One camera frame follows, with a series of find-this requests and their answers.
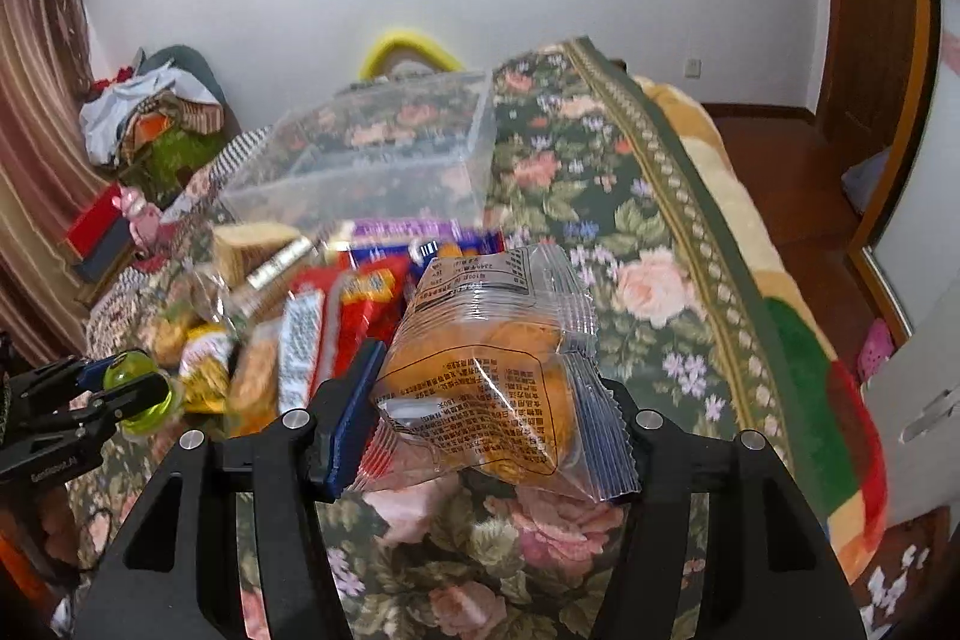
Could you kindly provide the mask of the clear orange pastry packet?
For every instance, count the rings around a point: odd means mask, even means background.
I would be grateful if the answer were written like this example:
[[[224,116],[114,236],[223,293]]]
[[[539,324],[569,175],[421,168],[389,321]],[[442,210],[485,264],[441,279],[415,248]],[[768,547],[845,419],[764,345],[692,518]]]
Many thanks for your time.
[[[596,308],[562,247],[432,259],[371,388],[379,422],[353,486],[477,470],[596,502],[635,494],[597,347]]]

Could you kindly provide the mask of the yellow-green jelly cup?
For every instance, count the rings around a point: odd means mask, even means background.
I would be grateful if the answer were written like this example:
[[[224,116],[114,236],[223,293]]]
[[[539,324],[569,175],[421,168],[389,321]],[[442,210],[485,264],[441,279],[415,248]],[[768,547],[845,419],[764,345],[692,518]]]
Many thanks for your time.
[[[119,429],[133,442],[159,434],[181,419],[181,384],[142,349],[128,349],[109,359],[103,390],[121,392]]]

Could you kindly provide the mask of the square cracker pack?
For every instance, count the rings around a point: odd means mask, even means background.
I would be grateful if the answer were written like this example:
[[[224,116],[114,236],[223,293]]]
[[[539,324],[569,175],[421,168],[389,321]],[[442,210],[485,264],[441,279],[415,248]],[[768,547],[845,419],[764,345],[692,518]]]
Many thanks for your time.
[[[274,221],[213,227],[213,268],[220,280],[233,289],[299,237],[298,229]]]

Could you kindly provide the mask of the yellow snack packet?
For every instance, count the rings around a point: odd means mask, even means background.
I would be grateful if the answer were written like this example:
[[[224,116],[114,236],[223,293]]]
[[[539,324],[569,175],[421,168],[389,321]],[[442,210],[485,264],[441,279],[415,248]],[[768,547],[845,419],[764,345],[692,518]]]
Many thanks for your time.
[[[229,361],[236,340],[220,325],[197,326],[187,333],[179,380],[184,409],[194,414],[223,414],[229,392]]]

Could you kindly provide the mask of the white label biscuit packet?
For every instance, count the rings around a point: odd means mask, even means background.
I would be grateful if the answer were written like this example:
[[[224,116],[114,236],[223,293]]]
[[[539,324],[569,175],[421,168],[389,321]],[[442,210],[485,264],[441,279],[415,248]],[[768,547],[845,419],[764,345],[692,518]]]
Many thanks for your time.
[[[278,342],[278,412],[290,413],[309,404],[309,388],[320,354],[322,291],[299,292],[285,305]]]

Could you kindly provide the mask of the red snack packet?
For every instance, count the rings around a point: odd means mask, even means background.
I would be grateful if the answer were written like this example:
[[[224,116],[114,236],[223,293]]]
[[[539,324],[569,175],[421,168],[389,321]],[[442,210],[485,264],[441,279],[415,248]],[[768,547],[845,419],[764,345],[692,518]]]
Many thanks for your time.
[[[402,320],[410,260],[389,255],[358,268],[317,268],[320,306],[319,356],[309,395],[324,381],[342,377],[366,339],[389,346]]]

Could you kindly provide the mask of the purple snack bar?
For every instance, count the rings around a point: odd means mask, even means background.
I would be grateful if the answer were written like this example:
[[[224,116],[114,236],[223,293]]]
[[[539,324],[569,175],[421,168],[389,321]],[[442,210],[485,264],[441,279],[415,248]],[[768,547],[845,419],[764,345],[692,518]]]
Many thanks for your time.
[[[463,241],[477,229],[457,221],[428,218],[392,218],[392,220],[353,220],[342,224],[345,239],[352,245],[394,245],[413,241]]]

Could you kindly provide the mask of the pink plush toy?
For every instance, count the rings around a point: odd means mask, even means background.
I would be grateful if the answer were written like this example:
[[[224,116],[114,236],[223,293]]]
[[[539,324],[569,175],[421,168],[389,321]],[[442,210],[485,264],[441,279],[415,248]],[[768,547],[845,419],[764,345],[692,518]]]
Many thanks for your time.
[[[142,252],[153,252],[163,216],[161,209],[153,205],[140,188],[125,185],[121,186],[119,195],[112,198],[112,204],[127,221],[130,236],[137,248]]]

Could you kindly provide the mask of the yellow curved foam tube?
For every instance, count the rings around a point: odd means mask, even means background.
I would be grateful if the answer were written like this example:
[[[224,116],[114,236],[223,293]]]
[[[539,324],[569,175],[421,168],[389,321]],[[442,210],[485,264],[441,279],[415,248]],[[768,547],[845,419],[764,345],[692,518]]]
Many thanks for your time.
[[[366,52],[359,79],[371,81],[386,76],[391,65],[405,57],[433,71],[462,71],[464,64],[438,41],[415,29],[394,28],[380,35]]]

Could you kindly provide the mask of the wooden door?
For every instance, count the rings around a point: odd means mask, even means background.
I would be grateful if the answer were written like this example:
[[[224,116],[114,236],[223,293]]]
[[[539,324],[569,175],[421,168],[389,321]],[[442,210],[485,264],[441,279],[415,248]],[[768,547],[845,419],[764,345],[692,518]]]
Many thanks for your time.
[[[817,125],[844,169],[884,158],[846,255],[898,344],[913,325],[877,244],[923,136],[937,46],[939,0],[830,0]]]

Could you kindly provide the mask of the red box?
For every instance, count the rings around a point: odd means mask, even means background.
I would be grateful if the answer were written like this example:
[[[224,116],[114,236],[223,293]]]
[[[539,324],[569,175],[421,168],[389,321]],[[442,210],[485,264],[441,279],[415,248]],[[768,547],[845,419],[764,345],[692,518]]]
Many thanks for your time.
[[[76,260],[87,259],[121,217],[121,210],[116,205],[121,193],[122,188],[117,182],[108,185],[70,224],[64,242]]]

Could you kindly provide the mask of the clear plastic storage bin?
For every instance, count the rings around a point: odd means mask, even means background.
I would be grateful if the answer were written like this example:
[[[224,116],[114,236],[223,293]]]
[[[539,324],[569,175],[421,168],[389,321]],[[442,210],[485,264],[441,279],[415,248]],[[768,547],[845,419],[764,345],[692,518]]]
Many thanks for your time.
[[[374,81],[291,110],[229,175],[236,221],[313,234],[340,221],[483,223],[496,140],[493,74]]]

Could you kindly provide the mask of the patchwork quilt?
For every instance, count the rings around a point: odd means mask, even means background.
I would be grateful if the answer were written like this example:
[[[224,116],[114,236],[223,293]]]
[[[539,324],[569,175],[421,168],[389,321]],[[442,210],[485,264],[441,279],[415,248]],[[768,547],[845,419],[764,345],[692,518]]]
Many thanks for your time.
[[[233,138],[210,163],[195,172],[176,200],[161,213],[161,223],[174,224],[189,213],[206,208],[217,198],[231,175],[251,158],[268,136],[268,128],[244,131]]]

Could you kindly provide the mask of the striped pink curtain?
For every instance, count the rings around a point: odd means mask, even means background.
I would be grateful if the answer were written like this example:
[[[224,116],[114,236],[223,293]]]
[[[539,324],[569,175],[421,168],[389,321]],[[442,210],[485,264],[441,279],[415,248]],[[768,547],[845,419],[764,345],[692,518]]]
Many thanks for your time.
[[[65,234],[104,187],[80,133],[91,83],[82,0],[2,0],[2,330],[32,364],[85,344]]]

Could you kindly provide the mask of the pile of clothes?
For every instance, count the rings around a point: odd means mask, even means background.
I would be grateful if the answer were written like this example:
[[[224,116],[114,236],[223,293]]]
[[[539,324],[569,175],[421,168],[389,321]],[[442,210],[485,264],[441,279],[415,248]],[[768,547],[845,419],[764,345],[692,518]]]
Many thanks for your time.
[[[91,86],[78,122],[89,163],[172,202],[228,142],[228,103],[198,50],[164,47]]]

